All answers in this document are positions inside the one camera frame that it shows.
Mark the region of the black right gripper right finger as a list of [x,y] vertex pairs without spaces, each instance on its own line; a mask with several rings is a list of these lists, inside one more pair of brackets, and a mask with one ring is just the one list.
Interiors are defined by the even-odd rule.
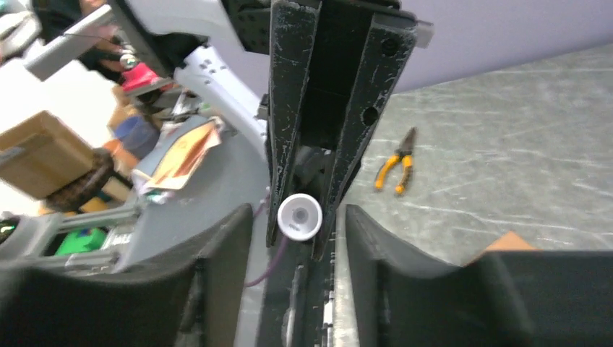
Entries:
[[487,252],[465,266],[346,208],[362,346],[610,346],[610,251]]

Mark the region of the brown paper envelope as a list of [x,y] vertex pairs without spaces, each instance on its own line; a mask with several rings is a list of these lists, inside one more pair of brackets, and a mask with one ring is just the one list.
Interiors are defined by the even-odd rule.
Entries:
[[536,247],[529,244],[526,240],[516,234],[514,231],[508,231],[501,237],[492,242],[482,252],[478,253],[471,262],[485,255],[487,252],[506,252],[506,251],[532,251],[537,250]]

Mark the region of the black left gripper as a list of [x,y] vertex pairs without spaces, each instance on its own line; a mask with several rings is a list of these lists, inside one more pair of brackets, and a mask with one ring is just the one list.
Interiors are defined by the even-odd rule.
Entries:
[[434,25],[387,15],[401,13],[399,1],[226,1],[225,9],[243,47],[270,57],[267,247],[278,238],[282,201],[311,180],[300,164],[301,145],[335,148],[312,248],[320,260],[343,190],[408,58],[428,46]]

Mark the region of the yellow handled pliers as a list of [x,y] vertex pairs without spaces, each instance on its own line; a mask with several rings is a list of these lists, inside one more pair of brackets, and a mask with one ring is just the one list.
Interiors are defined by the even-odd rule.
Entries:
[[403,195],[413,175],[413,150],[417,128],[411,127],[403,140],[395,149],[395,152],[381,165],[374,180],[374,188],[381,191],[384,188],[388,174],[398,165],[402,166],[402,175],[395,185],[395,194]]

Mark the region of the green box under table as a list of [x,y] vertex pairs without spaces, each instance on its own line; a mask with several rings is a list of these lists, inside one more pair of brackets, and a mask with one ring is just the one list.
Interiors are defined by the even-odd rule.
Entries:
[[106,232],[99,228],[86,228],[69,232],[60,243],[55,255],[93,252],[106,240]]

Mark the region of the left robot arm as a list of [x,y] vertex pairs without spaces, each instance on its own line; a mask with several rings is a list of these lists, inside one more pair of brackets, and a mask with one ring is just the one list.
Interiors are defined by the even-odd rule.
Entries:
[[[329,150],[317,198],[322,226],[312,243],[320,259],[335,211],[379,118],[416,47],[428,46],[433,26],[399,1],[112,1],[116,21],[141,60],[217,108],[268,161],[267,245],[276,215],[294,190],[303,146]],[[267,123],[260,98],[228,68],[216,39],[270,58]]]

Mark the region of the brown cardboard box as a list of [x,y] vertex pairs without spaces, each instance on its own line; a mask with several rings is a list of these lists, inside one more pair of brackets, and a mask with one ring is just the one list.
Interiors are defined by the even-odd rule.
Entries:
[[1,179],[32,198],[46,198],[93,165],[91,146],[47,111],[1,133]]

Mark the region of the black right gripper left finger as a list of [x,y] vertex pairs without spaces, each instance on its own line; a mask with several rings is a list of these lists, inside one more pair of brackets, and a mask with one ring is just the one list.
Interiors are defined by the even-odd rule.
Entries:
[[3,346],[232,346],[253,226],[242,205],[120,273],[1,264]]

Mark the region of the green white glue stick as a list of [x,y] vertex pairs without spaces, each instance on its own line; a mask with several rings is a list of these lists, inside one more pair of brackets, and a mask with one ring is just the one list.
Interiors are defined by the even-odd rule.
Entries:
[[319,232],[322,208],[311,195],[292,194],[282,201],[277,212],[281,233],[292,241],[308,241]]

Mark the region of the stack of papers and folders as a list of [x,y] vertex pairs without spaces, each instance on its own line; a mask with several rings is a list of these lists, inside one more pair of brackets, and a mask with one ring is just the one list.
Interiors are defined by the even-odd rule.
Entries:
[[207,152],[221,144],[217,116],[192,116],[161,139],[132,170],[140,197],[163,204],[187,185]]

